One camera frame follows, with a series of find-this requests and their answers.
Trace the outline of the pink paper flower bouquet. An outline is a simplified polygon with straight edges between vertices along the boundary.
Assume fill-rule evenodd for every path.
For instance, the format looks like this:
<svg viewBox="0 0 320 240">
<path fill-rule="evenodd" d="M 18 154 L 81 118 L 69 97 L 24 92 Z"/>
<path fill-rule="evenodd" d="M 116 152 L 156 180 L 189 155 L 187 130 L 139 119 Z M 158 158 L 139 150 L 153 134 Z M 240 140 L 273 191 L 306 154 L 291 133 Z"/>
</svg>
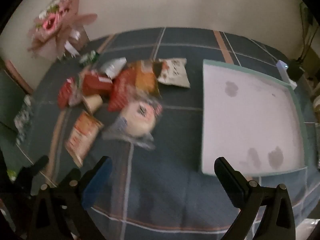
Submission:
<svg viewBox="0 0 320 240">
<path fill-rule="evenodd" d="M 97 14 L 80 14 L 80 0 L 52 0 L 34 19 L 28 32 L 34 57 L 55 61 L 64 56 L 76 57 L 88 42 L 84 26 L 92 24 Z"/>
</svg>

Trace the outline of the white tray with teal rim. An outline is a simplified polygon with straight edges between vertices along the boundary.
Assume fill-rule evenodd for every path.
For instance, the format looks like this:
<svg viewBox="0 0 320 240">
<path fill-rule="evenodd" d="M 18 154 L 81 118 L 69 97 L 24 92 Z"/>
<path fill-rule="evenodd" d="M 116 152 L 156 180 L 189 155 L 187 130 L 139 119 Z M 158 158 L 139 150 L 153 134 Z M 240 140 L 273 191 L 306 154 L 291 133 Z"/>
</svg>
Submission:
<svg viewBox="0 0 320 240">
<path fill-rule="evenodd" d="M 302 111 L 289 84 L 245 67 L 204 60 L 204 174 L 215 174 L 218 157 L 257 177 L 305 169 L 309 156 Z"/>
</svg>

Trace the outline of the beige red cracker pack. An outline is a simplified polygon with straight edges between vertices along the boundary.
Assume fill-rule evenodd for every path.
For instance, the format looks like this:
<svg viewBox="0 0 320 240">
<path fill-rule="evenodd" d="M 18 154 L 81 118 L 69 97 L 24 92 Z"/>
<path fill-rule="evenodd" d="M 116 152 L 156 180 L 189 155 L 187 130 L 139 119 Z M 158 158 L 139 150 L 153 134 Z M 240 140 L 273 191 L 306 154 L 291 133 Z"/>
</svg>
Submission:
<svg viewBox="0 0 320 240">
<path fill-rule="evenodd" d="M 103 127 L 102 122 L 86 111 L 82 111 L 77 118 L 65 143 L 65 148 L 77 167 L 83 166 L 86 155 Z"/>
</svg>

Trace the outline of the silver foil snack packet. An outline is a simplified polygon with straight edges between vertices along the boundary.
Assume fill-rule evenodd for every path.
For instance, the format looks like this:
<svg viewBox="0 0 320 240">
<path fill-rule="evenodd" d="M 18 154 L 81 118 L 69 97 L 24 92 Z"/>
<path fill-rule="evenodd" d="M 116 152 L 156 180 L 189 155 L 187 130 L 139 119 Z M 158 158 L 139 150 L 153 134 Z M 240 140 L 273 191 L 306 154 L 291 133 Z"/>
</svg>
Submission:
<svg viewBox="0 0 320 240">
<path fill-rule="evenodd" d="M 121 70 L 125 67 L 127 59 L 125 57 L 112 59 L 105 62 L 99 69 L 101 74 L 105 74 L 109 79 L 115 79 Z"/>
</svg>

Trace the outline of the small green packet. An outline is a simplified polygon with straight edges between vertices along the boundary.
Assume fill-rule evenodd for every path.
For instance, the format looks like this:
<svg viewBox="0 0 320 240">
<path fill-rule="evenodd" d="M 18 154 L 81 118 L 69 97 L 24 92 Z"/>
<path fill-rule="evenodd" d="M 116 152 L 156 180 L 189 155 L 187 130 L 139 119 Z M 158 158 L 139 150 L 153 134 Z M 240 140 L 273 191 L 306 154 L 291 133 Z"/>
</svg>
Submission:
<svg viewBox="0 0 320 240">
<path fill-rule="evenodd" d="M 100 54 L 96 50 L 92 50 L 81 57 L 79 64 L 83 67 L 91 65 L 97 61 L 99 56 Z"/>
</svg>

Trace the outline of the blue plaid tablecloth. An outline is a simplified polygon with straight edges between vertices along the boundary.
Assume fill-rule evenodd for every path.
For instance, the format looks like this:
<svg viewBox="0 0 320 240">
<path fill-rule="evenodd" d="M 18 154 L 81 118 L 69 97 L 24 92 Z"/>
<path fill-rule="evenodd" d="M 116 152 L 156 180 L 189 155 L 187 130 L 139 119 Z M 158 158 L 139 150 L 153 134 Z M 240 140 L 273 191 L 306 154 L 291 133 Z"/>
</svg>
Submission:
<svg viewBox="0 0 320 240">
<path fill-rule="evenodd" d="M 236 65 L 279 79 L 276 61 L 289 63 L 289 59 L 261 42 L 207 29 L 151 28 L 108 38 L 99 64 L 121 56 L 130 61 L 185 57 L 191 89 L 159 85 L 164 115 L 155 130 L 154 151 L 97 139 L 82 172 L 105 154 L 112 157 L 115 171 L 89 213 L 108 239 L 221 239 L 237 212 L 218 180 L 200 172 L 202 61 L 226 62 L 221 47 L 224 44 Z M 75 59 L 57 61 L 49 68 L 33 94 L 32 127 L 20 146 L 15 142 L 13 118 L 23 93 L 9 77 L 3 77 L 4 84 L 13 89 L 11 93 L 1 85 L 1 148 L 10 169 L 18 171 L 49 154 L 60 113 L 55 102 L 58 88 L 78 69 Z M 18 102 L 3 97 L 4 92 Z M 299 84 L 295 94 L 305 121 L 311 162 L 308 169 L 262 177 L 259 182 L 263 186 L 288 186 L 298 225 L 318 204 L 319 171 L 314 160 L 316 118 L 303 85 Z"/>
</svg>

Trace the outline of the small white rice cake pack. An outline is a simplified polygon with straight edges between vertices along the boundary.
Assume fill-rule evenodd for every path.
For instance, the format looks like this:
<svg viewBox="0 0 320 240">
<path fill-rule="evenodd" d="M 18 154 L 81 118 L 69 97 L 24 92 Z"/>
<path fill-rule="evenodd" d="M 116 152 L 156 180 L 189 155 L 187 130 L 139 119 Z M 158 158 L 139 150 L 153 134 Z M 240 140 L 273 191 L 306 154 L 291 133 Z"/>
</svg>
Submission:
<svg viewBox="0 0 320 240">
<path fill-rule="evenodd" d="M 99 94 L 83 96 L 82 101 L 90 114 L 94 114 L 103 104 L 102 97 Z"/>
</svg>

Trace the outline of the white snack bag red print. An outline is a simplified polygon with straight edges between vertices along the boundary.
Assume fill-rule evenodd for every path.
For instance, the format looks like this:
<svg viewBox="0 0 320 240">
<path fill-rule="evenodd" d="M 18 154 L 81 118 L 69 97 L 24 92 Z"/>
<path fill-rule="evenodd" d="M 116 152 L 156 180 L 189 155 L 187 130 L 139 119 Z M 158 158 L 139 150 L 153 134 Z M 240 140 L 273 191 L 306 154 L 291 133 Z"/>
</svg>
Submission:
<svg viewBox="0 0 320 240">
<path fill-rule="evenodd" d="M 159 83 L 164 85 L 190 88 L 190 82 L 185 70 L 187 59 L 159 59 L 159 62 L 162 65 L 161 73 L 159 77 L 157 77 Z"/>
</svg>

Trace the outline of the red box snack pack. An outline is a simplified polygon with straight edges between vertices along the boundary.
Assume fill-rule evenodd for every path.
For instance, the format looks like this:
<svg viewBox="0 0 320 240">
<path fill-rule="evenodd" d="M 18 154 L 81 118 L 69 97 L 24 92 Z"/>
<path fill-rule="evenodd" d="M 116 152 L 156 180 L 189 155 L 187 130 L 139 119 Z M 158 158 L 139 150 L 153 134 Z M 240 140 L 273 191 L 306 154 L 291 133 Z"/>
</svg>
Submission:
<svg viewBox="0 0 320 240">
<path fill-rule="evenodd" d="M 95 94 L 107 96 L 112 90 L 113 82 L 105 75 L 89 71 L 77 77 L 69 77 L 61 86 L 57 95 L 60 109 L 80 104 L 85 96 Z"/>
</svg>

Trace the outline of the red patterned snack packet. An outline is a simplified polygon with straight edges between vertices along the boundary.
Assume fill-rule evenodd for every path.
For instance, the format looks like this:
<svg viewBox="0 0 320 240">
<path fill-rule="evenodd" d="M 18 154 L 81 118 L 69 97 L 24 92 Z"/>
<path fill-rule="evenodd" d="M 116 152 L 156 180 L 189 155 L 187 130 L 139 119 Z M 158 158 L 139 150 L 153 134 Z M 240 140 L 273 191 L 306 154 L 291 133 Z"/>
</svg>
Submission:
<svg viewBox="0 0 320 240">
<path fill-rule="evenodd" d="M 109 112 L 121 111 L 128 103 L 135 87 L 136 71 L 134 68 L 123 70 L 115 79 L 108 102 Z"/>
</svg>

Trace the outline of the round bun clear wrapper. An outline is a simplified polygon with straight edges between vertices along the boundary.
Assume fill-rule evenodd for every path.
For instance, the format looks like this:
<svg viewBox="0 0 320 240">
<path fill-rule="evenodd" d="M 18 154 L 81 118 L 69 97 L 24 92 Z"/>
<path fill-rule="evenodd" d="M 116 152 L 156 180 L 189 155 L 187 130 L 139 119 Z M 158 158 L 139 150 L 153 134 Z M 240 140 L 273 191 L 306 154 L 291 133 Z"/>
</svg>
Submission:
<svg viewBox="0 0 320 240">
<path fill-rule="evenodd" d="M 104 140 L 122 140 L 146 150 L 155 148 L 152 132 L 162 113 L 162 105 L 152 98 L 131 100 L 113 124 L 104 129 Z"/>
</svg>

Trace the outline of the orange cake snack pack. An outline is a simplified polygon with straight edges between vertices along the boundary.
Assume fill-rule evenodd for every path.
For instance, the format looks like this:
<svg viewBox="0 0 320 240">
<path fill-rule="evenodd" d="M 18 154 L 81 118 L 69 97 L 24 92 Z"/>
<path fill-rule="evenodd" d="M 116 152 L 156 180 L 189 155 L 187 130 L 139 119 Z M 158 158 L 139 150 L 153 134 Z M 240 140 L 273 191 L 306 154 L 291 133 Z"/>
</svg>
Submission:
<svg viewBox="0 0 320 240">
<path fill-rule="evenodd" d="M 160 97 L 154 65 L 155 62 L 151 60 L 140 60 L 129 63 L 129 67 L 133 68 L 136 74 L 135 87 L 146 94 Z"/>
</svg>

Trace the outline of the black power adapter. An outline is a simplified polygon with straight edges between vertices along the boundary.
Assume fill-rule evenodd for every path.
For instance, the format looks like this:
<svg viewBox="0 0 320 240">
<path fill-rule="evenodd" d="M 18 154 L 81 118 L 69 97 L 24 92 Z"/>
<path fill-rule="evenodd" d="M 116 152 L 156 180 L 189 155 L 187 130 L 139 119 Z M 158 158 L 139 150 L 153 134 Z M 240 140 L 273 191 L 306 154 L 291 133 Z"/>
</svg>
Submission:
<svg viewBox="0 0 320 240">
<path fill-rule="evenodd" d="M 302 60 L 292 60 L 287 68 L 287 74 L 292 81 L 299 81 L 300 78 L 303 76 L 305 70 L 302 66 Z"/>
</svg>

